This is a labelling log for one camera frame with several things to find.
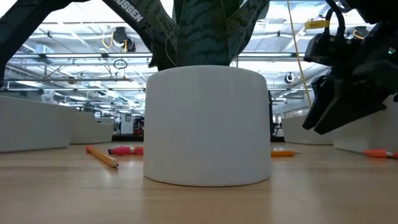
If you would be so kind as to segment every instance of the wall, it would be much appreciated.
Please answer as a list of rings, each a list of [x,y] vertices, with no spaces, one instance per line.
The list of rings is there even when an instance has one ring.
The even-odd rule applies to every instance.
[[[42,101],[41,96],[37,94],[36,91],[25,91],[25,95],[20,94],[19,92],[0,92],[0,96],[8,96],[14,98],[20,98],[24,100],[33,100],[33,101]]]

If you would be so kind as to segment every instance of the yellow pencil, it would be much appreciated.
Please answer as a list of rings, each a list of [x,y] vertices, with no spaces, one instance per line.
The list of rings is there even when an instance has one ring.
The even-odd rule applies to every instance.
[[[119,162],[117,159],[96,150],[93,146],[86,146],[86,152],[92,153],[92,155],[96,156],[98,159],[100,159],[110,167],[118,168],[119,166]]]

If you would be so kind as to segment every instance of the white partition wall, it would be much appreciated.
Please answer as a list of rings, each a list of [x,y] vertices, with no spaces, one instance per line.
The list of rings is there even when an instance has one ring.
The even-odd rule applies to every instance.
[[[96,144],[111,142],[113,136],[113,121],[97,123],[94,113],[76,112],[72,116],[71,144]]]
[[[387,110],[377,112],[347,124],[333,132],[333,145],[337,149],[363,152],[368,149],[398,150],[398,103],[389,97]]]
[[[302,127],[306,116],[296,116],[291,118],[282,118],[282,126],[284,129],[285,142],[299,144],[333,144],[332,135],[330,133],[320,135],[315,131],[306,130]]]
[[[0,96],[0,152],[68,147],[74,108]]]

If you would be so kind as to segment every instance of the window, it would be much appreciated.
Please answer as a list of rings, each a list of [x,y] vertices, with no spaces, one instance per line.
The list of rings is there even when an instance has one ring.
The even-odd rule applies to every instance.
[[[294,117],[294,116],[307,115],[308,111],[309,111],[309,108],[306,106],[304,108],[300,108],[300,109],[296,109],[296,110],[285,112],[284,115],[285,115],[285,118],[291,118],[291,117]]]

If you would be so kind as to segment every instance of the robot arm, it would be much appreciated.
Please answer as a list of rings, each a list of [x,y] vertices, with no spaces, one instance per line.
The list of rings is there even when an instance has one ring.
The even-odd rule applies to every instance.
[[[376,24],[363,39],[345,39],[341,11],[326,0],[339,19],[339,31],[328,29],[309,43],[304,60],[331,66],[312,83],[315,101],[303,124],[325,134],[387,107],[383,101],[398,92],[398,1],[344,0],[345,9],[357,9],[363,19]]]

